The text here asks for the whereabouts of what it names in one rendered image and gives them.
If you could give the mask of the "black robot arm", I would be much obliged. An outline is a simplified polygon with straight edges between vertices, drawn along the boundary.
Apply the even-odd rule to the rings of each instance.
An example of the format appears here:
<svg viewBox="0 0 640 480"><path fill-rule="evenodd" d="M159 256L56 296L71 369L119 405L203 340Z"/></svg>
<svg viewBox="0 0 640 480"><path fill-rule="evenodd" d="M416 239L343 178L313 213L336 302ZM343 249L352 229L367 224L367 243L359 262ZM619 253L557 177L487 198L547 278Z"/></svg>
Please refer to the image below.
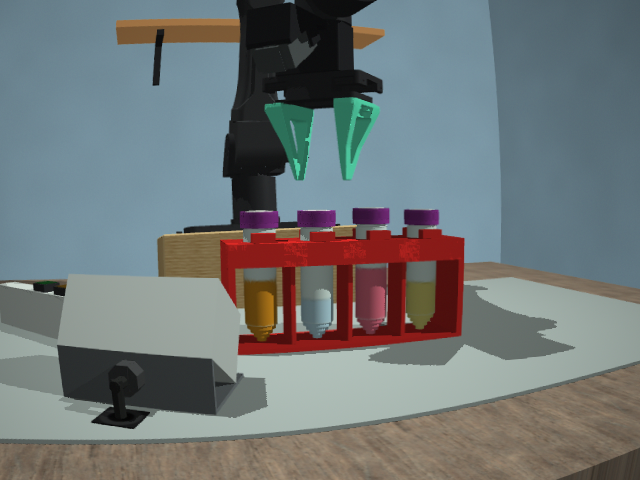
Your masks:
<svg viewBox="0 0 640 480"><path fill-rule="evenodd" d="M223 177L232 179L233 219L231 225L191 226L184 233L239 231L240 211L277 211L274 176L285 173L289 162L264 111L278 100L277 91L262 92L262 79L354 69L351 16L375 1L236 0L238 84L223 160Z"/></svg>

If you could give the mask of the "pale grey flat mat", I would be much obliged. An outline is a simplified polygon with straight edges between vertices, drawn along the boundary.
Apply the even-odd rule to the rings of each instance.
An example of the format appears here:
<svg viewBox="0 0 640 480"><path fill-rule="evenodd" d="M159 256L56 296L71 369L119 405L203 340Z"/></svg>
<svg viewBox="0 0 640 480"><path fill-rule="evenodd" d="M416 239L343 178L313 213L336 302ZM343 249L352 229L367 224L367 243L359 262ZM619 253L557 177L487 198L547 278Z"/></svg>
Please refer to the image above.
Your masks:
<svg viewBox="0 0 640 480"><path fill-rule="evenodd" d="M156 444L316 433L513 398L640 364L640 304L507 277L464 281L461 336L238 355L216 415L65 397L57 339L1 323L0 443Z"/></svg>

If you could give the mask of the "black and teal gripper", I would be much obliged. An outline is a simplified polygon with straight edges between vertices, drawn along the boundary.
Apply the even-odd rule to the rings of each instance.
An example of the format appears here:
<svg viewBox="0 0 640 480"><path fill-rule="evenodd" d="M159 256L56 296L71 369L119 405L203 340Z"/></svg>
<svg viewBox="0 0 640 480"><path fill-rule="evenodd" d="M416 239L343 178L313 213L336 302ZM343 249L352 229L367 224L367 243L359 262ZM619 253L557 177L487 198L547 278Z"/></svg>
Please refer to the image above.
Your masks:
<svg viewBox="0 0 640 480"><path fill-rule="evenodd" d="M262 92L275 91L284 91L285 99L265 104L265 113L285 149L295 180L305 179L314 109L321 108L334 108L342 179L351 180L361 149L380 113L372 97L362 93L382 94L383 80L362 70L263 78Z"/></svg>

